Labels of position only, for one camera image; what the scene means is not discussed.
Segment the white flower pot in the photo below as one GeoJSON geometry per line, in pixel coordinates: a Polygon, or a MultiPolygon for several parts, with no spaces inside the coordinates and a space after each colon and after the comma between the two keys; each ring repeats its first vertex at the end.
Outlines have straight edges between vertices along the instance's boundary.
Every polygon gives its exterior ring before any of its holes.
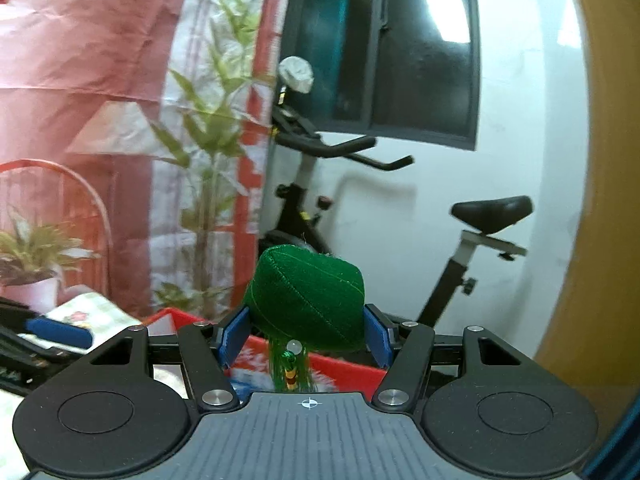
{"type": "Polygon", "coordinates": [[[30,310],[38,314],[46,314],[57,306],[59,284],[58,278],[53,277],[27,285],[6,285],[1,294],[9,300],[29,305],[30,310]]]}

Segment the window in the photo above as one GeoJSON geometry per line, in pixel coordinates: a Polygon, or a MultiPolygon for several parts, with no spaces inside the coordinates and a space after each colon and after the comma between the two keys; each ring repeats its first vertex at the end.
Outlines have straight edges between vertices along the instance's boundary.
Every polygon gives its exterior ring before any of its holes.
{"type": "Polygon", "coordinates": [[[475,0],[290,0],[282,57],[314,69],[287,103],[319,130],[475,147],[475,0]]]}

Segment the green plush toy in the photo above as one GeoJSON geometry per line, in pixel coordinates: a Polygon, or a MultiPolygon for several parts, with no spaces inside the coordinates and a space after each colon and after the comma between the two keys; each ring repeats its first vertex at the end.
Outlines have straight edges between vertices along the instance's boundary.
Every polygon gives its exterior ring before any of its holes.
{"type": "Polygon", "coordinates": [[[277,390],[313,390],[308,350],[364,346],[362,274],[356,266],[333,256],[292,245],[267,249],[244,303],[254,325],[269,340],[277,390]]]}

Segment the bike seat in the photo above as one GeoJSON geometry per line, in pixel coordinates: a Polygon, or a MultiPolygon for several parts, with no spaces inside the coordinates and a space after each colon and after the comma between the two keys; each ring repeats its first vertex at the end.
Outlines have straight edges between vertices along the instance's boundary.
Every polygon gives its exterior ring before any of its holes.
{"type": "Polygon", "coordinates": [[[458,202],[451,207],[451,215],[475,227],[485,235],[502,231],[533,212],[533,202],[526,195],[497,200],[458,202]]]}

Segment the green tassel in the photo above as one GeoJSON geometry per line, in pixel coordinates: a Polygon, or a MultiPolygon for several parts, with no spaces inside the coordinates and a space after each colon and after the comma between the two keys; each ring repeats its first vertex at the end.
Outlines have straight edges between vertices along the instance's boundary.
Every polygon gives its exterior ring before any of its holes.
{"type": "Polygon", "coordinates": [[[269,366],[271,378],[277,392],[290,392],[287,388],[285,370],[295,368],[298,372],[296,378],[296,389],[294,392],[311,393],[316,390],[316,386],[311,378],[309,366],[309,355],[306,348],[298,355],[294,355],[287,350],[288,340],[277,338],[269,339],[269,366]]]}

